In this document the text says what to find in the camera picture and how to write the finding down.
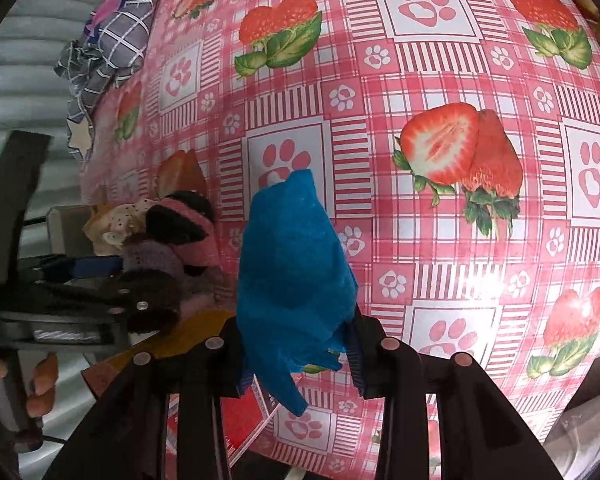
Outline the person left hand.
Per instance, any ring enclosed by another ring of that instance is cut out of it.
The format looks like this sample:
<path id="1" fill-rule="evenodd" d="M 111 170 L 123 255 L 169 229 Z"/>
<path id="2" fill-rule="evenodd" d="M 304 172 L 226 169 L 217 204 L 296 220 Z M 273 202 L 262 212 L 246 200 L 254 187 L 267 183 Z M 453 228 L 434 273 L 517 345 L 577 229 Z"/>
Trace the person left hand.
<path id="1" fill-rule="evenodd" d="M 16 400 L 21 402 L 27 413 L 32 418 L 42 417 L 50 414 L 56 399 L 56 382 L 58 381 L 59 365 L 55 353 L 49 353 L 42 361 L 36 364 L 32 375 L 32 391 L 27 400 L 19 391 L 16 391 Z M 9 365 L 0 359 L 0 385 L 6 387 L 17 386 L 17 380 L 21 379 L 21 373 L 14 374 Z"/>

